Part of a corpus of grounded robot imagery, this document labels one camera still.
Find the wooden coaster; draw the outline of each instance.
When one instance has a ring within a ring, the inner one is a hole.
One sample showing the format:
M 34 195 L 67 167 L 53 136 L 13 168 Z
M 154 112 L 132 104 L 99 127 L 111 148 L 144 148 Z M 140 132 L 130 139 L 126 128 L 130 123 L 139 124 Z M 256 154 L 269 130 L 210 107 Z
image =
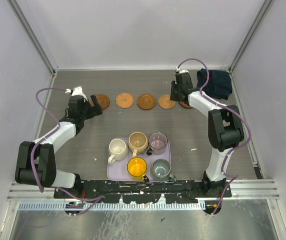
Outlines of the wooden coaster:
M 134 103 L 134 97 L 129 93 L 121 93 L 116 98 L 116 104 L 122 109 L 127 109 Z
M 142 94 L 137 98 L 137 105 L 140 109 L 150 110 L 156 105 L 156 99 L 151 94 Z
M 98 94 L 96 95 L 98 104 L 102 107 L 102 110 L 105 110 L 106 108 L 108 108 L 109 106 L 109 98 L 105 95 L 105 94 Z
M 165 94 L 158 99 L 158 104 L 164 109 L 171 109 L 175 106 L 176 102 L 171 101 L 169 94 Z
M 179 102 L 179 104 L 183 107 L 183 108 L 186 108 L 186 109 L 192 109 L 193 107 L 184 103 L 183 101 Z

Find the navy cloth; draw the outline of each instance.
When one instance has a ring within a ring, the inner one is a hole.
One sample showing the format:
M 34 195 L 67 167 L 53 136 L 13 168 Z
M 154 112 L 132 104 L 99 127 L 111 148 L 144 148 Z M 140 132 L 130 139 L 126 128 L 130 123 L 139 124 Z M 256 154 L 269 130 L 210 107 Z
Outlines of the navy cloth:
M 197 87 L 200 88 L 207 78 L 205 69 L 197 72 Z M 228 99 L 228 96 L 233 92 L 232 80 L 229 73 L 226 71 L 210 70 L 209 81 L 203 88 L 203 91 L 211 98 L 215 99 Z

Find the purple tray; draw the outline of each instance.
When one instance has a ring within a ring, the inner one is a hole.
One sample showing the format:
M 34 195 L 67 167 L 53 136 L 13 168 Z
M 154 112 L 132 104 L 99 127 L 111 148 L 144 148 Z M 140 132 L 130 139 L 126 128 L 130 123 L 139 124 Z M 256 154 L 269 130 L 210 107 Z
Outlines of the purple tray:
M 117 137 L 117 138 L 123 140 L 126 144 L 128 144 L 128 138 L 124 138 L 124 137 Z M 171 165 L 171 145 L 168 142 L 165 152 L 161 155 L 152 154 L 151 156 L 149 156 L 146 154 L 146 152 L 147 152 L 147 150 L 142 154 L 138 154 L 137 156 L 146 161 L 146 163 L 147 163 L 146 175 L 148 176 L 150 182 L 156 182 L 156 180 L 151 176 L 151 167 L 153 166 L 153 163 L 158 159 L 165 159 Z M 127 154 L 127 157 L 125 159 L 120 160 L 120 161 L 115 161 L 111 165 L 108 164 L 108 166 L 107 166 L 107 177 L 109 180 L 112 180 L 112 181 L 135 181 L 134 179 L 132 179 L 132 177 L 127 172 L 127 163 L 130 159 L 132 159 L 132 155 L 133 155 L 133 153 L 130 151 L 130 149 L 128 149 L 128 154 Z

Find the gray mug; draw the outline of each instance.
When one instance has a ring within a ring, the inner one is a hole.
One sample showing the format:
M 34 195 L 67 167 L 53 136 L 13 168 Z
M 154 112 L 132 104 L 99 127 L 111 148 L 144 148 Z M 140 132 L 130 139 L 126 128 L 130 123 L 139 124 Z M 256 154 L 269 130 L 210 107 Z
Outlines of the gray mug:
M 168 144 L 167 137 L 161 132 L 153 133 L 149 139 L 149 149 L 147 150 L 147 155 L 161 155 L 165 152 L 166 146 Z
M 151 174 L 157 181 L 165 182 L 170 180 L 171 182 L 176 182 L 177 178 L 171 173 L 171 165 L 165 159 L 158 159 L 154 162 L 151 167 Z

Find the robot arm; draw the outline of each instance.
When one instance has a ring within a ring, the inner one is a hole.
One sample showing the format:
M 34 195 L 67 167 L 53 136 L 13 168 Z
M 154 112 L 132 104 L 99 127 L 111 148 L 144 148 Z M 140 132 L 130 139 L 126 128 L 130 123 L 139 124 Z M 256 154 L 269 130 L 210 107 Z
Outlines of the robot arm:
M 59 121 L 60 125 L 57 125 L 39 139 L 21 143 L 16 165 L 16 182 L 37 185 L 31 168 L 31 151 L 36 143 L 45 139 L 39 144 L 34 155 L 34 159 L 38 159 L 38 163 L 35 166 L 41 185 L 47 188 L 62 187 L 75 188 L 76 190 L 80 188 L 80 186 L 76 186 L 80 184 L 80 176 L 78 174 L 56 169 L 55 153 L 64 143 L 80 132 L 84 127 L 85 120 L 101 115 L 103 112 L 95 95 L 91 95 L 93 106 L 90 105 L 81 86 L 67 93 L 70 93 L 71 96 L 66 115 Z
M 244 139 L 244 132 L 239 118 L 209 102 L 204 95 L 206 95 L 204 92 L 201 94 L 197 88 L 193 88 L 187 70 L 177 70 L 176 82 L 172 82 L 171 100 L 185 102 L 208 117 L 208 138 L 213 149 L 209 166 L 203 176 L 203 187 L 207 192 L 209 189 L 224 186 L 226 181 L 224 172 L 231 157 L 231 153 L 229 155 L 227 153 Z M 239 112 L 235 105 L 228 107 Z M 222 171 L 225 156 L 227 160 Z

